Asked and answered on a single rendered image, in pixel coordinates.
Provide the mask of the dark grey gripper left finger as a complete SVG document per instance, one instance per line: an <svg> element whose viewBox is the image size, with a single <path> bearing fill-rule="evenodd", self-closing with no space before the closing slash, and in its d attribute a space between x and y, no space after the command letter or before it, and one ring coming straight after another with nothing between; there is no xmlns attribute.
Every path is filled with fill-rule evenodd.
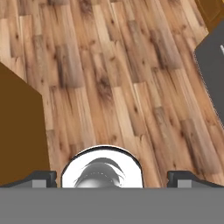
<svg viewBox="0 0 224 224"><path fill-rule="evenodd" d="M0 188L56 188L56 178L56 171L34 171L26 178L11 182L9 184L0 185Z"/></svg>

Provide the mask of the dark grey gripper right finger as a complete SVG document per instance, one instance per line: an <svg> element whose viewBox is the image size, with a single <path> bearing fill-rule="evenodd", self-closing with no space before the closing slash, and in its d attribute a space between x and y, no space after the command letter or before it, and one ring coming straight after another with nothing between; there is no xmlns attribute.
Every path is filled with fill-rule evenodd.
<svg viewBox="0 0 224 224"><path fill-rule="evenodd" d="M195 187L218 187L224 188L224 185L218 185L207 180L197 178L190 171L168 171L167 186L170 188L195 188Z"/></svg>

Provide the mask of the dark grey fridge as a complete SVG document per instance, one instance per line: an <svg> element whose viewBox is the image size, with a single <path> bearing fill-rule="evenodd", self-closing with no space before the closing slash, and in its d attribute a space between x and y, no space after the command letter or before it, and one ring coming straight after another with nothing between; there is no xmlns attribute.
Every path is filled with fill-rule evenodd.
<svg viewBox="0 0 224 224"><path fill-rule="evenodd" d="M194 56L216 115L224 127L224 30L209 33L195 48Z"/></svg>

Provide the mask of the brown wooden cabinet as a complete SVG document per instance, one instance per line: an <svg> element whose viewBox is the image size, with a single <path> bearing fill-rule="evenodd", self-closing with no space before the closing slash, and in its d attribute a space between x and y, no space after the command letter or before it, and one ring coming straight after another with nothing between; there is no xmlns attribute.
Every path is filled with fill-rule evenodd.
<svg viewBox="0 0 224 224"><path fill-rule="evenodd" d="M0 63L0 186L49 169L42 95Z"/></svg>

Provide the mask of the white round object with black rim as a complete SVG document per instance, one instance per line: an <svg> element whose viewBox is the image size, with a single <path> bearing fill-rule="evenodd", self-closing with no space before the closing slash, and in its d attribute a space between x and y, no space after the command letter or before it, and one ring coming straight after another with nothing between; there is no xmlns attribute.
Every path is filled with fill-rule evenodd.
<svg viewBox="0 0 224 224"><path fill-rule="evenodd" d="M96 145L75 155L63 169L62 188L143 188L143 170L127 150Z"/></svg>

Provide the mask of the brown wooden cupboard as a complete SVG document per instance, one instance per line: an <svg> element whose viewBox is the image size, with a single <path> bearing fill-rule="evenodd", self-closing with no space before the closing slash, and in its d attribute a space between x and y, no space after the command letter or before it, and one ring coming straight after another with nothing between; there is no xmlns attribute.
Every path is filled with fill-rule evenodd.
<svg viewBox="0 0 224 224"><path fill-rule="evenodd" d="M224 0L194 0L206 28L211 32L224 20Z"/></svg>

